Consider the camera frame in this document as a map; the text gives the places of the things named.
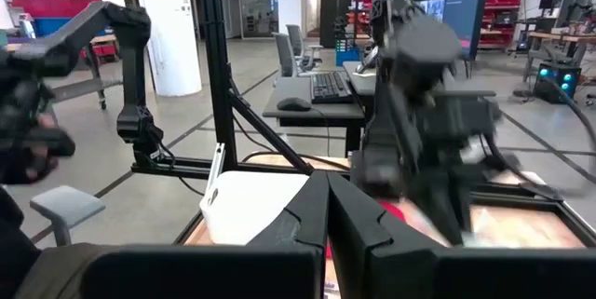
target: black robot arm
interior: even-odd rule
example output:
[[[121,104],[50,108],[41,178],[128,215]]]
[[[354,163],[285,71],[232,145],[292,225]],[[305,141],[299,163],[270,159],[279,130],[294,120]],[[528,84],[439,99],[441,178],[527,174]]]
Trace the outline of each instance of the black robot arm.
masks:
[[[133,144],[139,165],[151,165],[161,156],[163,131],[153,123],[146,107],[144,48],[151,35],[151,20],[144,8],[94,2],[49,37],[24,45],[10,56],[10,67],[35,80],[67,76],[76,66],[80,50],[107,25],[114,29],[122,59],[124,107],[117,119],[118,135]]]

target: office chair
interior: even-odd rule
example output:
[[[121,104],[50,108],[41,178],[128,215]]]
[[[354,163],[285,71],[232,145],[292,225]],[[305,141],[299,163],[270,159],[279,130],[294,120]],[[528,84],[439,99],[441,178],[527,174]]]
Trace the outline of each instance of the office chair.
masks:
[[[39,194],[29,205],[51,221],[57,247],[72,244],[70,229],[105,210],[103,201],[70,186]]]
[[[310,49],[311,53],[310,55],[307,55],[300,26],[296,24],[287,24],[286,27],[288,28],[288,36],[290,37],[291,48],[296,61],[303,71],[311,71],[316,66],[315,62],[322,61],[320,58],[316,58],[315,54],[321,50],[323,46],[309,46],[308,49]]]
[[[530,77],[530,72],[532,72],[532,63],[534,59],[539,59],[541,61],[553,61],[550,55],[546,52],[544,44],[542,44],[539,48],[532,48],[528,51],[528,61],[525,63],[525,69],[523,71],[523,82],[526,82],[527,79]],[[571,65],[575,67],[579,67],[581,61],[586,54],[588,49],[588,45],[585,43],[580,43],[577,45],[576,52],[572,58],[566,56],[566,54],[562,51],[557,51],[554,48],[549,48],[549,52],[554,57],[557,63],[563,63],[566,65]]]
[[[311,76],[314,72],[300,72],[291,48],[290,37],[286,34],[273,33],[276,38],[279,55],[279,76]]]

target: floor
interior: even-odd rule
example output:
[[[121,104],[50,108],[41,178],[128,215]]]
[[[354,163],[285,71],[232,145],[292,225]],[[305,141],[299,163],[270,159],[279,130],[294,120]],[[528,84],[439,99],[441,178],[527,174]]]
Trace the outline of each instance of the floor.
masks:
[[[244,98],[258,114],[272,91],[278,68],[275,48],[273,40],[228,41],[234,79]],[[325,62],[320,69],[335,69],[333,51],[321,51],[321,58]],[[498,61],[499,58],[504,57],[480,55],[480,59],[485,61]],[[596,60],[596,54],[588,58]],[[178,156],[210,158],[215,147],[215,133],[204,44],[199,45],[199,62],[203,89],[198,94],[159,98],[149,80],[146,84],[147,101],[156,125],[165,131],[164,143],[172,152]],[[520,74],[523,63],[523,58],[511,62],[512,67],[520,68],[517,73],[480,67],[474,70],[470,80],[462,79],[461,72],[451,86],[496,91],[503,111],[533,134],[528,135],[513,122],[504,119],[497,128],[498,145],[516,154],[526,170],[537,172],[549,184],[567,190],[586,189],[586,195],[570,198],[569,203],[596,226],[596,193],[591,190],[596,186],[572,168],[577,166],[590,171],[596,154],[589,149],[584,128],[567,107],[541,101],[520,103],[510,99],[511,91],[522,85]],[[119,63],[103,65],[102,75],[105,78],[120,77],[119,66]],[[89,72],[77,71],[60,82],[89,76]],[[129,171],[131,147],[124,144],[115,132],[115,120],[122,108],[122,89],[111,88],[106,94],[108,109],[104,112],[100,110],[94,94],[57,104],[55,110],[60,125],[74,138],[76,154],[63,160],[56,172],[43,182],[10,187],[10,194],[25,212],[23,230],[40,247],[52,246],[54,241],[47,229],[48,221],[29,208],[29,199],[58,185],[67,184],[96,195],[106,204],[105,211],[73,229],[75,242],[171,243],[197,213],[200,197],[184,188],[177,179]],[[596,123],[596,108],[584,107],[583,110],[590,121]],[[253,130],[245,121],[241,122],[248,130]],[[265,119],[265,122],[276,131],[289,134],[285,136],[287,142],[299,153],[325,156],[327,142],[331,142],[331,156],[341,156],[344,152],[345,132],[342,129],[332,129],[332,138],[328,141],[325,129],[280,128],[273,119]],[[259,150],[241,133],[237,132],[236,136],[239,158]],[[260,135],[252,137],[264,141]],[[547,151],[541,144],[543,141],[564,152],[571,165],[564,164]],[[204,181],[188,182],[199,190],[205,187]]]

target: red bin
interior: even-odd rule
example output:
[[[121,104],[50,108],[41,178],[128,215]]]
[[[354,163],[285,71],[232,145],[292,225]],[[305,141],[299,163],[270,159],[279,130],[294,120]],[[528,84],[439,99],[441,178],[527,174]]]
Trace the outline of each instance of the red bin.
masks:
[[[89,3],[100,0],[12,0],[13,7],[22,7],[35,18],[73,18]]]

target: keyboard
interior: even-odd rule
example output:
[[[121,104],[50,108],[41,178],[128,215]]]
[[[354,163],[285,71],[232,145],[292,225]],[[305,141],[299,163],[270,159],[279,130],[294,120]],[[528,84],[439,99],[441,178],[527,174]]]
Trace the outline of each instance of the keyboard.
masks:
[[[311,103],[352,103],[354,98],[341,74],[331,72],[312,75]]]

